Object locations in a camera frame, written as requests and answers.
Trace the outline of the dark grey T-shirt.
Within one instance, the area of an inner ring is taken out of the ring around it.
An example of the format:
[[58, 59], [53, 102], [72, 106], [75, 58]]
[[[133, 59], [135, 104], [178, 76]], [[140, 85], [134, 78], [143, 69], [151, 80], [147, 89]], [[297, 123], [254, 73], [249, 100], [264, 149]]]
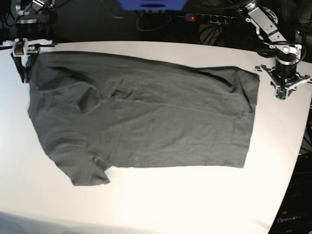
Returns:
[[109, 183], [112, 166], [242, 168], [259, 83], [233, 66], [41, 53], [28, 115], [45, 154], [76, 186]]

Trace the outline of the black power strip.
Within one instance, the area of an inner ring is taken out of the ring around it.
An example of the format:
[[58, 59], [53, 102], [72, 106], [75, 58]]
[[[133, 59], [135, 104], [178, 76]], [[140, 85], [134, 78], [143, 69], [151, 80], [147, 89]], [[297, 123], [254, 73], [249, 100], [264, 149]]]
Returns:
[[239, 22], [237, 17], [208, 15], [208, 14], [185, 14], [184, 19], [189, 22], [197, 22], [201, 24], [236, 24]]

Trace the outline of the blue plastic box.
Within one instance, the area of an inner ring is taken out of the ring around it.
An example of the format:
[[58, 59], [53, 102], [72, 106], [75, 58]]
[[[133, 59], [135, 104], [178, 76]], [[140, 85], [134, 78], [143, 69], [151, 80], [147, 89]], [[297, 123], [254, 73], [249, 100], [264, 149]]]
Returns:
[[134, 10], [176, 10], [183, 9], [187, 0], [118, 0], [122, 9]]

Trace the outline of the black OpenArm case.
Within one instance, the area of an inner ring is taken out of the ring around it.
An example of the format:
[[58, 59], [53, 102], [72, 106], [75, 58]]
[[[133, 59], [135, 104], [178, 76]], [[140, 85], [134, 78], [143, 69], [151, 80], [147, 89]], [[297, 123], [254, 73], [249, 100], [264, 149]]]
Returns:
[[299, 155], [270, 234], [312, 232], [312, 155]]

